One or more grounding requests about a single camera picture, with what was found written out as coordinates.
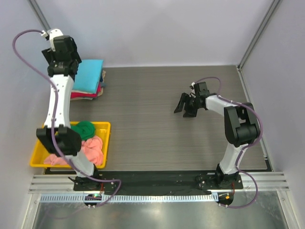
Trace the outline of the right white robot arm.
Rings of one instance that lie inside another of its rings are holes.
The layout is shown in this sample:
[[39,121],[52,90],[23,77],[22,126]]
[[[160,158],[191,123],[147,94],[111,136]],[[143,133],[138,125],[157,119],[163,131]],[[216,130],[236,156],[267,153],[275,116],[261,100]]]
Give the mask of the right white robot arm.
[[261,136],[257,113],[251,103],[238,103],[211,93],[206,82],[192,83],[190,93],[182,93],[175,113],[184,112],[184,118],[197,116],[199,109],[213,111],[224,118],[224,133],[228,145],[217,165],[213,185],[227,188],[237,180],[240,160],[246,150]]

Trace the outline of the yellow plastic tray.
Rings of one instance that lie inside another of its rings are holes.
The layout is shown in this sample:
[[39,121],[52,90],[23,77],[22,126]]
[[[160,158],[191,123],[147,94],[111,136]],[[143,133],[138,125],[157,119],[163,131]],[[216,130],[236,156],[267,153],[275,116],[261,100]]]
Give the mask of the yellow plastic tray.
[[[110,138],[110,130],[111,130],[111,124],[109,122],[93,122],[95,126],[95,135],[98,136],[99,138],[102,139],[103,141],[103,147],[102,147],[102,152],[104,155],[103,158],[103,164],[100,166],[96,166],[98,169],[102,169],[106,165],[106,160],[107,160],[107,150],[108,150],[108,145],[109,145],[109,138]],[[46,148],[43,146],[43,144],[37,140],[31,159],[30,159],[30,166],[31,167],[41,167],[41,168],[71,168],[68,164],[65,166],[61,165],[46,165],[44,164],[44,160],[46,157],[48,157],[50,154],[46,150]]]

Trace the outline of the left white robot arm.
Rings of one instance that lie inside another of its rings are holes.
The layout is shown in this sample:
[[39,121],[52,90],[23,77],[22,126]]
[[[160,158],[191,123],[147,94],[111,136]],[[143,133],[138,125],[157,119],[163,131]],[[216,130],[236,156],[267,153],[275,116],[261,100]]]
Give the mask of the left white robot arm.
[[48,115],[36,136],[46,150],[63,159],[76,172],[71,179],[75,190],[94,190],[100,186],[101,177],[96,166],[81,149],[80,135],[71,129],[70,97],[81,63],[77,45],[69,35],[58,31],[49,34],[51,47],[43,50],[48,66],[46,79],[51,85]]

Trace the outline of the cyan t shirt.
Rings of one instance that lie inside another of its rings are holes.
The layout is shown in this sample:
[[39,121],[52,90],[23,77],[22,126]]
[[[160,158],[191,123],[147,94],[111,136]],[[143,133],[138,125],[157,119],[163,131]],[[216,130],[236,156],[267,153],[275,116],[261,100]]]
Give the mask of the cyan t shirt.
[[86,59],[82,60],[75,76],[73,92],[94,94],[97,92],[102,77],[103,60]]

